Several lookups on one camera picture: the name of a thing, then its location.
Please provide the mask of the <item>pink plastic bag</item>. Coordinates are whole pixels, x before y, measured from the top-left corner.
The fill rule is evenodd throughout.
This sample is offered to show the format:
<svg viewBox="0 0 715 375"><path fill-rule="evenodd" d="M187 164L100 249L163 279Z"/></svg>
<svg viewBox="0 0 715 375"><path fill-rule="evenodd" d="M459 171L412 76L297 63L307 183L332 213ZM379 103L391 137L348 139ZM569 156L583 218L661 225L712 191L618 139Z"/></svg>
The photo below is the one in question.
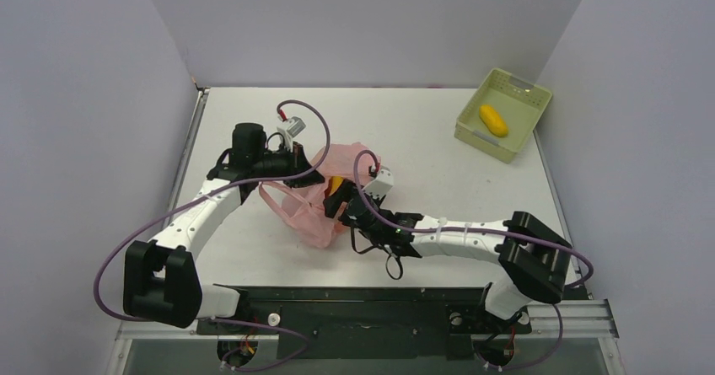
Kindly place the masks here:
<svg viewBox="0 0 715 375"><path fill-rule="evenodd" d="M317 168L325 177L325 183L306 188L292 189L277 182L259 184L258 192L269 208L300 237L308 246L324 249L347 231L336 219L324 215L323 200L328 180L341 176L353 178L353 163L359 152L367 147L361 142L332 144L327 156Z"/></svg>

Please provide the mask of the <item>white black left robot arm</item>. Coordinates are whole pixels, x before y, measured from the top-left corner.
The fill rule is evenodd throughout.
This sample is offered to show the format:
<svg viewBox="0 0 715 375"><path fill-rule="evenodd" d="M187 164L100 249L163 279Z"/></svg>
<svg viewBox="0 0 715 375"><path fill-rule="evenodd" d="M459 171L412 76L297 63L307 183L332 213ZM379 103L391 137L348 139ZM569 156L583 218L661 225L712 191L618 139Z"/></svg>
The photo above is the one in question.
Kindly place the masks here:
<svg viewBox="0 0 715 375"><path fill-rule="evenodd" d="M185 328L196 319L218 318L229 332L246 330L251 309L229 287L203 283L195 258L225 218L241 206L258 179L279 179L288 186L324 182L296 136L305 128L298 117L277 126L276 150L260 124L239 123L231 146L207 173L190 207L148 241L133 241L124 257L123 309L138 318Z"/></svg>

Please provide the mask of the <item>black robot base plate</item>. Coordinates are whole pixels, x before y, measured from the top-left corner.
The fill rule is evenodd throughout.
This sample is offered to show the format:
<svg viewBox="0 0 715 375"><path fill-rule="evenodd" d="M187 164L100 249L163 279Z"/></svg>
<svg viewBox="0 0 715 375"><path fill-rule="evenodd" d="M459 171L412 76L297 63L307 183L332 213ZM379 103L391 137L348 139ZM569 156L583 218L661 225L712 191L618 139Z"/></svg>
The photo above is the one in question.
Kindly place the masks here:
<svg viewBox="0 0 715 375"><path fill-rule="evenodd" d="M279 326L309 338L303 359L472 357L527 335L529 322L498 324L481 309L479 287L245 287L238 320Z"/></svg>

